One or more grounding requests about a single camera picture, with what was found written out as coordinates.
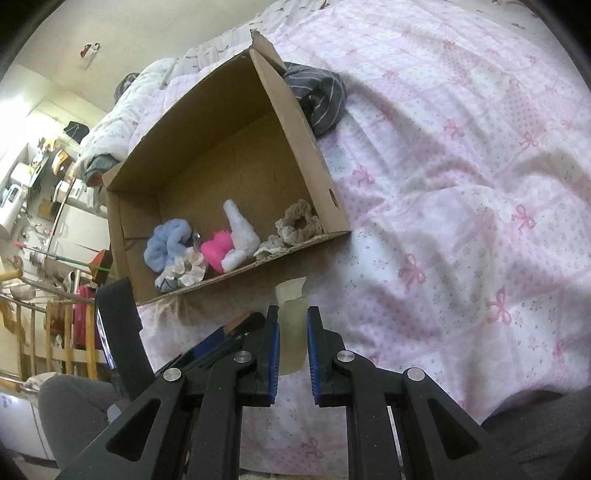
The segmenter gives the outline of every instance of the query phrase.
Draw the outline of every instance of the broom handle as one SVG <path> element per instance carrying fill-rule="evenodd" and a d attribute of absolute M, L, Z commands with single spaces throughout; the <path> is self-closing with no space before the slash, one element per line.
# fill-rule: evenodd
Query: broom handle
<path fill-rule="evenodd" d="M 33 250 L 34 252 L 38 252 L 40 254 L 47 255 L 48 257 L 55 258 L 56 260 L 61 260 L 61 261 L 68 262 L 68 263 L 74 263 L 76 265 L 81 265 L 82 267 L 87 267 L 87 268 L 90 268 L 93 270 L 102 270 L 103 272 L 110 272 L 110 270 L 108 268 L 98 267 L 95 265 L 91 265 L 89 263 L 81 262 L 79 260 L 74 260 L 73 258 L 67 258 L 67 257 L 62 257 L 61 255 L 52 254 L 52 253 L 46 252 L 45 250 L 41 250 L 40 248 L 29 247 L 28 245 L 25 245 L 22 242 L 14 242 L 14 244 L 18 248 L 26 248 L 27 250 Z"/>

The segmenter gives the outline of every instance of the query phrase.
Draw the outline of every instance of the white fabric item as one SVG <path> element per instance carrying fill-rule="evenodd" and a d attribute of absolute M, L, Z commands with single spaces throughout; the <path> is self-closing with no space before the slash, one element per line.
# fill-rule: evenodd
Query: white fabric item
<path fill-rule="evenodd" d="M 223 210 L 226 212 L 232 229 L 231 237 L 234 249 L 230 250 L 222 260 L 222 268 L 224 272 L 231 272 L 254 255 L 261 244 L 261 239 L 248 220 L 240 213 L 233 200 L 226 200 Z"/>
<path fill-rule="evenodd" d="M 250 255 L 248 255 L 244 250 L 230 250 L 222 259 L 222 268 L 224 272 L 236 270 L 240 265 L 248 260 L 249 256 Z"/>
<path fill-rule="evenodd" d="M 269 235 L 269 238 L 261 243 L 261 246 L 254 253 L 257 260 L 262 260 L 269 255 L 285 250 L 285 243 L 278 235 Z"/>
<path fill-rule="evenodd" d="M 51 377 L 55 377 L 58 375 L 58 372 L 46 372 L 43 374 L 33 375 L 32 377 L 27 378 L 27 381 L 23 383 L 24 388 L 29 388 L 31 390 L 40 391 L 41 386 L 49 380 Z"/>
<path fill-rule="evenodd" d="M 174 263 L 165 267 L 160 275 L 154 280 L 154 285 L 161 290 L 168 282 L 178 284 L 178 287 L 190 287 L 203 280 L 207 270 L 207 262 L 203 254 L 188 247 L 182 257 L 174 257 Z"/>

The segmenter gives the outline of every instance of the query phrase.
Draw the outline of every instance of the wall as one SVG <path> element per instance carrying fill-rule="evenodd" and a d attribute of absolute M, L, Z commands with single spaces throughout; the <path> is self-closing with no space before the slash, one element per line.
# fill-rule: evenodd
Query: wall
<path fill-rule="evenodd" d="M 62 124 L 61 129 L 71 120 L 92 128 L 106 115 L 64 87 L 14 63 L 0 82 L 0 159 L 9 148 L 20 149 L 23 141 L 31 140 L 30 113 L 40 108 Z"/>
<path fill-rule="evenodd" d="M 0 158 L 18 143 L 26 116 L 54 88 L 54 83 L 17 64 L 11 65 L 0 82 Z M 18 102 L 17 111 L 11 108 Z"/>
<path fill-rule="evenodd" d="M 130 72 L 251 20 L 272 0 L 66 0 L 33 34 L 16 62 L 104 111 Z M 88 67 L 87 43 L 101 49 Z"/>

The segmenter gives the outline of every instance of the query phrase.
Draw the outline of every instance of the blue scrunchie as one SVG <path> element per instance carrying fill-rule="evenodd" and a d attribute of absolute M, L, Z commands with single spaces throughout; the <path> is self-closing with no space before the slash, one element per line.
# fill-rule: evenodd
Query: blue scrunchie
<path fill-rule="evenodd" d="M 156 273 L 174 263 L 174 257 L 182 257 L 185 244 L 193 232 L 188 221 L 175 218 L 154 229 L 154 236 L 148 240 L 144 261 Z"/>

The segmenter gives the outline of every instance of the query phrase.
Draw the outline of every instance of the floor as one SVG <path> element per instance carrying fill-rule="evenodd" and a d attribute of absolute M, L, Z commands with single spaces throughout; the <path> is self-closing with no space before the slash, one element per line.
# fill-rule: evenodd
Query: floor
<path fill-rule="evenodd" d="M 29 480 L 54 480 L 60 473 L 60 471 L 55 468 L 33 465 L 22 458 L 16 458 L 15 461 Z"/>

